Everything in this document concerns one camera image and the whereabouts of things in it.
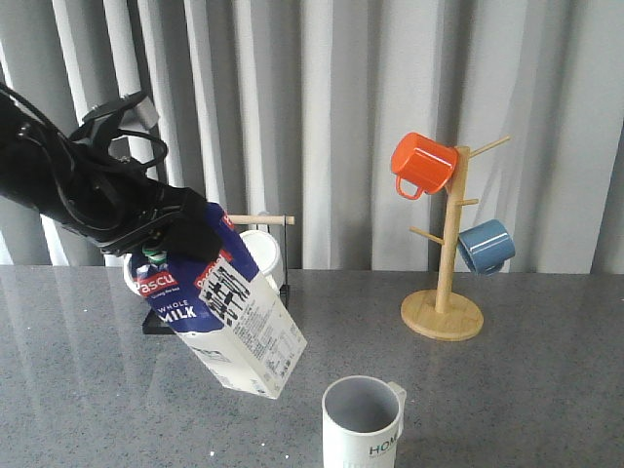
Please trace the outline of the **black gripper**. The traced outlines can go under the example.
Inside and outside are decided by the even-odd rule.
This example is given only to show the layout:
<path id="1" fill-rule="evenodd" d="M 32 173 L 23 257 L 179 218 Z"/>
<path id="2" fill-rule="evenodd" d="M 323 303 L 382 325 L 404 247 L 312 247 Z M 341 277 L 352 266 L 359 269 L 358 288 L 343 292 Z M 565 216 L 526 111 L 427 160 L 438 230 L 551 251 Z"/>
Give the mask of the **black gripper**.
<path id="1" fill-rule="evenodd" d="M 193 259 L 216 259 L 220 238 L 206 222 L 206 199 L 140 171 L 58 165 L 58 223 L 107 254 L 146 245 Z"/>

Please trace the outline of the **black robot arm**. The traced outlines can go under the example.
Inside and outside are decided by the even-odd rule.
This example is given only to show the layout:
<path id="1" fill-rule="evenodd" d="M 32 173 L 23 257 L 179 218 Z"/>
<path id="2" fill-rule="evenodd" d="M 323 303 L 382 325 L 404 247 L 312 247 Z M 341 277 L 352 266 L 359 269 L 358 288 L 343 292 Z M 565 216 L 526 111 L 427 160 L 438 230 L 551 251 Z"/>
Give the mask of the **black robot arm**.
<path id="1" fill-rule="evenodd" d="M 142 247 L 211 262 L 222 241 L 206 199 L 148 177 L 168 155 L 149 133 L 158 114 L 145 92 L 93 108 L 66 136 L 8 86 L 1 88 L 1 194 L 121 256 Z"/>

